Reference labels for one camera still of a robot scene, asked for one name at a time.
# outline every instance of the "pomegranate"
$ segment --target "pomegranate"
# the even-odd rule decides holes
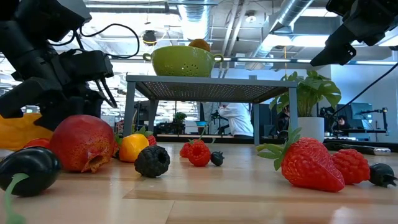
[[[116,142],[105,121],[90,115],[73,115],[55,129],[50,150],[61,160],[64,170],[95,173],[110,161]]]

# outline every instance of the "yellow object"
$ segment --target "yellow object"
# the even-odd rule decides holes
[[[0,116],[0,149],[18,151],[33,139],[51,139],[52,131],[33,123],[41,116],[37,113],[27,113],[22,118],[11,119]]]
[[[190,47],[197,47],[210,52],[210,45],[203,39],[196,39],[189,43]]]
[[[132,134],[123,138],[119,150],[119,158],[123,162],[134,162],[138,154],[149,146],[148,139],[143,134]]]

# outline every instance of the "table surface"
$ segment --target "table surface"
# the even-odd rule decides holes
[[[134,164],[113,159],[97,174],[62,174],[38,197],[15,197],[14,209],[28,224],[398,222],[398,188],[363,182],[339,193],[300,189],[274,171],[272,161],[257,157],[250,145],[215,144],[211,150],[226,157],[223,166],[202,168],[178,156],[182,144],[160,145],[172,161],[161,178],[143,178]],[[398,172],[397,155],[366,157]]]
[[[128,75],[150,100],[261,103],[295,88],[297,82],[232,78]]]

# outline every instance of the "green stem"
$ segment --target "green stem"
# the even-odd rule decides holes
[[[6,189],[6,195],[5,197],[5,205],[6,205],[6,213],[7,213],[7,219],[11,219],[12,217],[15,216],[14,211],[12,210],[12,206],[11,206],[11,194],[12,194],[12,190],[14,190],[14,187],[22,180],[28,178],[29,176],[27,174],[14,174],[14,176],[12,176],[12,181],[11,183],[8,185],[7,189]]]

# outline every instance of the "black eggplant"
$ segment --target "black eggplant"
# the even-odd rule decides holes
[[[387,187],[389,184],[396,186],[395,180],[398,180],[394,171],[387,164],[377,163],[370,166],[371,178],[370,182],[380,187]]]
[[[13,195],[31,197],[49,188],[61,172],[61,162],[43,147],[21,149],[0,162],[0,187],[6,190],[14,174],[27,174],[12,190]]]

